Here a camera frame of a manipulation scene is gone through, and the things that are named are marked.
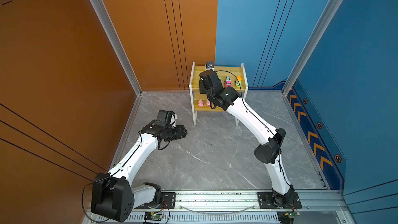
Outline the pink teal toy van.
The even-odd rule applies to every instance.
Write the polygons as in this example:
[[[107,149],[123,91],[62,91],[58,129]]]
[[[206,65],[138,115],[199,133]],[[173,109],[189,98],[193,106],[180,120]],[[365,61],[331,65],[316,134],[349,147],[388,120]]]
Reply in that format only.
[[[231,87],[231,86],[232,86],[232,81],[229,76],[226,76],[225,87]]]

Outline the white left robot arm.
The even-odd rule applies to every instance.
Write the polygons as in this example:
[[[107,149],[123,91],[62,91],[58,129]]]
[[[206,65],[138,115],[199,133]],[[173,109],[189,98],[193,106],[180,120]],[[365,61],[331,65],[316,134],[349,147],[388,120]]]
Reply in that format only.
[[[133,180],[155,150],[163,150],[162,142],[180,140],[187,136],[184,125],[176,124],[173,111],[160,110],[156,119],[151,120],[138,132],[138,139],[127,154],[107,173],[98,173],[92,186],[90,211],[106,220],[124,222],[131,211],[142,205],[150,208],[166,208],[161,196],[161,186],[143,183],[132,187]]]

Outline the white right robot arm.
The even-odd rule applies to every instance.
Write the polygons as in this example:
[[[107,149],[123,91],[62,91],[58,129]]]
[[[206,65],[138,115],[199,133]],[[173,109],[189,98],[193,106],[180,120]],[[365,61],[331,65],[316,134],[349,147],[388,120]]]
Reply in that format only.
[[[273,204],[278,208],[300,209],[301,200],[290,183],[282,162],[286,131],[275,128],[258,115],[233,87],[224,87],[216,71],[200,73],[200,93],[205,93],[212,108],[221,108],[239,120],[259,142],[255,157],[268,171],[272,182]]]

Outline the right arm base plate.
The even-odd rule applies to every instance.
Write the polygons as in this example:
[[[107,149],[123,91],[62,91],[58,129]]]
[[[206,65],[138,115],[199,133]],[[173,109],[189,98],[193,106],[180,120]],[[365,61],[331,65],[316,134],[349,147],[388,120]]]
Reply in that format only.
[[[258,202],[261,209],[301,209],[301,199],[297,192],[288,192],[281,195],[274,192],[258,192]]]

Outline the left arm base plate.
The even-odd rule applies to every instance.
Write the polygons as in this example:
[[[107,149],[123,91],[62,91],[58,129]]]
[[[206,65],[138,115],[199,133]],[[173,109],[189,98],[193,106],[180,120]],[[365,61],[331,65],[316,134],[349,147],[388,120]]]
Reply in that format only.
[[[137,209],[162,209],[166,205],[166,210],[175,208],[176,192],[162,191],[156,196],[154,202],[145,203],[137,207]]]

